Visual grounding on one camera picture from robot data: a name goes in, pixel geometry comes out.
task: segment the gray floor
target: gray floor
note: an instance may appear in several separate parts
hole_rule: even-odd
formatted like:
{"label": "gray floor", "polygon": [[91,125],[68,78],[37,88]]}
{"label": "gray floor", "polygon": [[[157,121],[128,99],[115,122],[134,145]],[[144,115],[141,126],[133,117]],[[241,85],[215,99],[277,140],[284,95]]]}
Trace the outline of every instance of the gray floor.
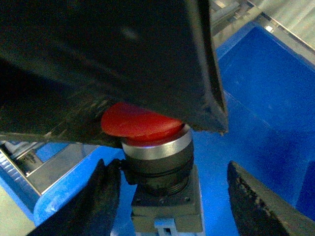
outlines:
{"label": "gray floor", "polygon": [[34,223],[0,187],[0,236],[24,236],[34,228]]}
{"label": "gray floor", "polygon": [[[212,0],[221,6],[234,1]],[[315,49],[315,0],[249,0],[266,15],[277,21],[289,32],[296,35]]]}

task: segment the red button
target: red button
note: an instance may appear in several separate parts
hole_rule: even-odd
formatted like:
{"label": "red button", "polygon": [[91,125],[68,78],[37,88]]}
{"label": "red button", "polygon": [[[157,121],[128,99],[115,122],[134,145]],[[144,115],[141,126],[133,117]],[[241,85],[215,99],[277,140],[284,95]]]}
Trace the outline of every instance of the red button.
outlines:
{"label": "red button", "polygon": [[127,103],[116,103],[102,117],[101,127],[106,134],[147,142],[178,133],[183,123]]}

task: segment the blue plastic bin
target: blue plastic bin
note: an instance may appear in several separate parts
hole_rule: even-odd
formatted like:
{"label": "blue plastic bin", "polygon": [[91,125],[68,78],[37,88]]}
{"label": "blue plastic bin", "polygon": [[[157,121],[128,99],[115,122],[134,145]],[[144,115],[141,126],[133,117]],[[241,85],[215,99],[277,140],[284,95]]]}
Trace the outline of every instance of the blue plastic bin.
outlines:
{"label": "blue plastic bin", "polygon": [[[255,23],[240,29],[217,54],[229,133],[193,134],[207,236],[238,235],[227,191],[230,160],[315,219],[314,67]],[[108,163],[114,157],[122,158],[122,151],[101,147],[93,152],[39,199],[35,224],[82,189],[98,159]],[[124,180],[113,236],[135,235],[130,219],[134,191]]]}

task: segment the metal ring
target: metal ring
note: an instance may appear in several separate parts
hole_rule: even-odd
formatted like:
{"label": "metal ring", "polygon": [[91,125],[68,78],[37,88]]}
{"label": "metal ring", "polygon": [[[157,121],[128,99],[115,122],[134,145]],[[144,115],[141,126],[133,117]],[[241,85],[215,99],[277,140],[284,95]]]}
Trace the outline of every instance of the metal ring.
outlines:
{"label": "metal ring", "polygon": [[128,156],[138,160],[157,160],[174,155],[186,148],[192,141],[192,135],[189,125],[185,125],[183,129],[168,139],[161,141],[145,143],[131,143],[123,140],[123,150]]}

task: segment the silver ring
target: silver ring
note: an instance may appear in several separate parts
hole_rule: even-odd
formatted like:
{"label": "silver ring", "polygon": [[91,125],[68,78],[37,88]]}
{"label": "silver ring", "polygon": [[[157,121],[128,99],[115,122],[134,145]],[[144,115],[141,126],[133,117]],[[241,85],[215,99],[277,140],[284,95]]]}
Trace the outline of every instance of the silver ring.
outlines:
{"label": "silver ring", "polygon": [[122,140],[123,150],[128,156],[138,160],[157,160],[174,155],[186,148],[192,141],[189,125],[176,135],[159,141],[140,143]]}

